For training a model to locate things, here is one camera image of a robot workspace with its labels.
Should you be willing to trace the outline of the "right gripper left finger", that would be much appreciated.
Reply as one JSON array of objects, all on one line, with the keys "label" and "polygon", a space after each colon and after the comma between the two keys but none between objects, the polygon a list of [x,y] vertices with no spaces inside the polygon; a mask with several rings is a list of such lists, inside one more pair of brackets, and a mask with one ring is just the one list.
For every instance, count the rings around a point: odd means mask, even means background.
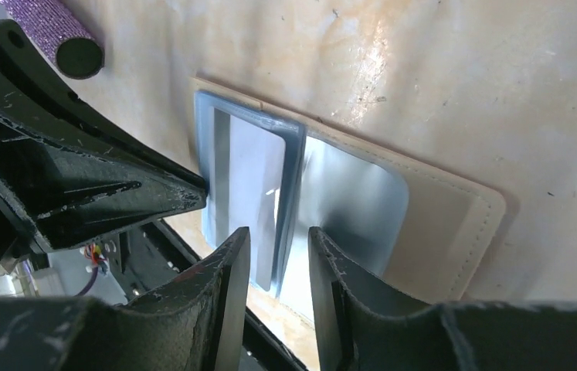
[{"label": "right gripper left finger", "polygon": [[250,232],[127,305],[0,298],[0,370],[236,370]]}]

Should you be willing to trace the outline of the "beige card holder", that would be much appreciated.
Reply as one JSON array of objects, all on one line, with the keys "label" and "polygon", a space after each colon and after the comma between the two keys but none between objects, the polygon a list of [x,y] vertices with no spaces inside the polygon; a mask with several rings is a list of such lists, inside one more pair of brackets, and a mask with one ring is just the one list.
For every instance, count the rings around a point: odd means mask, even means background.
[{"label": "beige card holder", "polygon": [[316,226],[353,261],[412,298],[432,304],[463,297],[506,213],[498,191],[203,78],[192,87],[209,245],[219,244],[214,110],[285,141],[272,286],[252,285],[312,319],[307,232]]}]

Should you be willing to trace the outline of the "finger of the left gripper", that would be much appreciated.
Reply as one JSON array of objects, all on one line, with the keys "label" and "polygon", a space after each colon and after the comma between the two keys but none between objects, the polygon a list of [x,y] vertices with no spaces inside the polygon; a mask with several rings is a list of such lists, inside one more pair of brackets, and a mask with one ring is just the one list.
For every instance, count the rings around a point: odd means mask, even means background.
[{"label": "finger of the left gripper", "polygon": [[110,160],[64,145],[71,127],[14,87],[0,84],[0,129],[31,165],[21,185],[5,187],[34,229],[38,251],[75,249],[109,234],[205,206],[205,182],[149,165]]},{"label": "finger of the left gripper", "polygon": [[38,107],[71,127],[64,145],[110,160],[149,165],[181,179],[200,176],[119,128],[82,100],[45,61],[20,26],[0,19],[0,73]]}]

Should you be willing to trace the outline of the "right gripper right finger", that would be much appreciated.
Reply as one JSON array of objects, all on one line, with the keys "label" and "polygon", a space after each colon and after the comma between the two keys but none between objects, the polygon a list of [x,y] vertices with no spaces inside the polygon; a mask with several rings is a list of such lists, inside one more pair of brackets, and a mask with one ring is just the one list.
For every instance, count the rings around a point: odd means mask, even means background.
[{"label": "right gripper right finger", "polygon": [[577,370],[577,301],[429,305],[308,232],[323,370]]}]

